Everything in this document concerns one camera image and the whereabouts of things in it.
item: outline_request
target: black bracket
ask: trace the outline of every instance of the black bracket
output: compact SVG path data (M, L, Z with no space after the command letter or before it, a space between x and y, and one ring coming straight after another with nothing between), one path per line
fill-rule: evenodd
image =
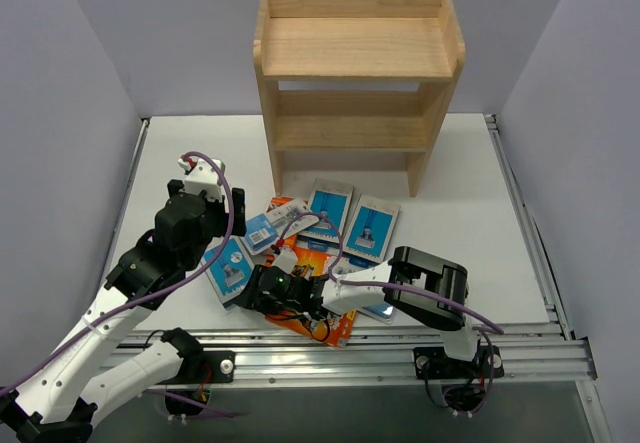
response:
M487 352L486 358L483 358L483 365L481 373L486 378L489 377L489 348L487 346L480 346L479 352ZM493 378L504 377L504 367L502 366L502 357L500 356L500 349L493 345L494 361L498 360L500 366L494 365ZM420 380L426 378L428 380L466 380L471 375L478 373L478 367L476 363L469 361L456 360L449 358L445 352L444 347L424 347L413 349L413 362L416 371L416 378Z
M199 356L198 368L193 372L178 374L161 385L199 385L212 370L211 383L232 383L236 367L236 354L228 350L203 351Z

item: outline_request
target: orange package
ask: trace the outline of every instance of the orange package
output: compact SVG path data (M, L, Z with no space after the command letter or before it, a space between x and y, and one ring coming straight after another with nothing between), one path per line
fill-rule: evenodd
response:
M306 248L293 248L298 256L298 264L292 274L295 276L321 276L325 273L331 255ZM266 266L273 263L274 256L267 258ZM301 335L310 336L314 340L329 346L344 347L349 341L353 324L356 319L356 310L352 310L342 316L330 316L323 321L312 321L293 313L285 312L280 315L267 315L267 320L283 328L288 328Z

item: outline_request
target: gray wall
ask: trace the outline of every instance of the gray wall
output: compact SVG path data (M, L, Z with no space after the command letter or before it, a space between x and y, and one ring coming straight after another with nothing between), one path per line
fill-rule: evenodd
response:
M258 0L78 0L143 116L259 113ZM502 108L558 0L454 0L467 59L457 112Z
M617 441L638 441L638 0L561 0L501 133Z
M76 0L0 0L0 385L94 296L140 120Z

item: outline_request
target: screw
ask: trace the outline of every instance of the screw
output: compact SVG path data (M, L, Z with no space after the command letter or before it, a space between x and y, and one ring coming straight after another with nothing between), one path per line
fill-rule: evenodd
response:
M424 368L424 365L426 365L427 363L429 363L429 358L427 358L426 356L422 355L419 356L418 358L416 358L416 367L418 369L422 369Z
M233 371L233 361L231 361L231 360L222 360L220 362L220 372L223 375L230 375L232 371Z

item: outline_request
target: card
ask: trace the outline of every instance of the card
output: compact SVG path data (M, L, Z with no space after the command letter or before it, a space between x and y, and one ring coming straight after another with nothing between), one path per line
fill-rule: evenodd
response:
M286 203L289 203L291 200L293 200L293 198L291 198L290 196L274 196L269 202L267 212L274 210ZM284 244L289 248L293 248L294 246L296 246L296 241L298 241L298 235L291 235L289 238L284 240Z
M247 233L242 241L252 255L268 250L273 245L287 224L302 213L308 213L309 207L301 198L295 198L266 213L247 220ZM285 238L299 233L318 221L313 216L304 216L295 221L287 231Z
M344 251L382 263L399 213L398 203L362 195L344 239Z
M347 221L352 195L353 185L349 183L316 178L309 198L309 208L311 208L311 211L329 218L342 233ZM315 225L300 232L300 234L332 243L338 242L338 235L336 235L329 223L324 220L320 220Z
M218 247L205 251L203 264L210 261ZM253 262L240 244L237 236L232 236L220 257L206 271L213 289L222 306L229 307L231 300L238 296L249 282L253 272Z

